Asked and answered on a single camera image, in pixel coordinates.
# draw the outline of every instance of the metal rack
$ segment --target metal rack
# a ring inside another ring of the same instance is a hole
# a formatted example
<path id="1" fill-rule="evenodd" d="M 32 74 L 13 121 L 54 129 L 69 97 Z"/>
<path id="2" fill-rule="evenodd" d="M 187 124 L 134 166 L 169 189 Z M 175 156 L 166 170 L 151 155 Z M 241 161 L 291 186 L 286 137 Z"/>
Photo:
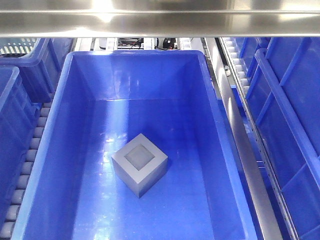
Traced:
<path id="1" fill-rule="evenodd" d="M 113 51 L 118 47 L 116 37 L 129 36 L 149 37 L 145 38 L 145 49 L 153 49 L 155 36 L 179 36 L 181 50 L 192 49 L 189 37 L 198 36 L 320 36 L 320 2 L 317 0 L 141 0 L 139 4 L 135 0 L 57 0 L 54 3 L 50 0 L 12 0 L 4 1 L 0 8 L 0 37 L 76 37 L 75 51 L 98 50 L 98 38 L 107 38 L 105 50 Z M 297 240 L 277 178 L 248 109 L 236 66 L 226 43 L 223 39 L 220 42 L 290 237 Z M 262 234 L 266 240 L 280 240 L 281 233 L 215 39 L 205 38 L 202 43 L 213 84 L 218 87 L 228 114 Z"/>
<path id="2" fill-rule="evenodd" d="M 11 0 L 0 37 L 319 36 L 317 0 Z"/>

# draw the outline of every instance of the square recess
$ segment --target square recess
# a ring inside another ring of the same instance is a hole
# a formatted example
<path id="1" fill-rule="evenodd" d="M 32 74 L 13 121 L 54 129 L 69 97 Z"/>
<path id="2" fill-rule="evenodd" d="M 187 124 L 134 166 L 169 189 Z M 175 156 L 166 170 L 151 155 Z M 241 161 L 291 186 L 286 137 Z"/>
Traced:
<path id="1" fill-rule="evenodd" d="M 143 134 L 139 134 L 113 156 L 113 169 L 140 198 L 166 172 L 168 156 Z"/>
<path id="2" fill-rule="evenodd" d="M 155 156 L 148 151 L 142 144 L 133 148 L 124 156 L 138 171 L 149 163 Z"/>

